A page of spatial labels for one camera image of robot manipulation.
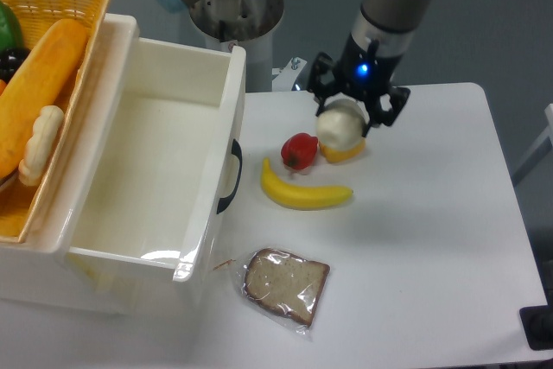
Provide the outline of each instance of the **open drawer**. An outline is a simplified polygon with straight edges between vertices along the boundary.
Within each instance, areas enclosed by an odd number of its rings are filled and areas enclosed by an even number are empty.
[[[0,298],[125,312],[168,289],[197,302],[238,187],[244,99],[242,48],[139,38],[134,18],[108,14],[50,205],[24,244],[0,244]]]
[[[238,186],[244,62],[136,40],[68,250],[87,275],[182,283],[209,256]]]

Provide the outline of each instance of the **gray floor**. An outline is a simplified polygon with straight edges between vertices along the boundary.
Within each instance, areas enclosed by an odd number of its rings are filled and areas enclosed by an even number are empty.
[[[359,1],[285,0],[274,65],[282,66],[292,56],[312,60],[320,50],[337,57]],[[434,0],[396,81],[483,86],[512,169],[546,126],[543,110],[553,102],[552,5],[551,0]],[[112,0],[110,12],[133,15],[143,36],[201,45],[185,14],[169,15],[154,0]],[[553,258],[553,156],[517,194],[539,262]]]

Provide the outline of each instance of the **green vegetable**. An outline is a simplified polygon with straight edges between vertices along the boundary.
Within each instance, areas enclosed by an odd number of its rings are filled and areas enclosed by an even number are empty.
[[[0,51],[23,46],[21,26],[9,6],[0,2]]]

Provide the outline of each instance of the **drawer handle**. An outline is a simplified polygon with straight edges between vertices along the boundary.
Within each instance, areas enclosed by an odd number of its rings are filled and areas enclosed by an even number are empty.
[[[231,154],[235,155],[238,159],[238,177],[236,178],[236,184],[234,185],[234,189],[232,190],[231,194],[219,199],[219,203],[217,204],[217,213],[224,212],[229,207],[232,200],[234,199],[234,196],[236,196],[236,192],[238,191],[238,184],[240,183],[240,177],[242,176],[242,149],[240,148],[240,144],[238,144],[236,138],[232,140]]]

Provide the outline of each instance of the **plastic bag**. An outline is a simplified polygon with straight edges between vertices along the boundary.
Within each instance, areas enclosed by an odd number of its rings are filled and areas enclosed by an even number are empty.
[[[239,294],[253,307],[298,334],[308,334],[330,266],[290,251],[263,248],[232,261]]]

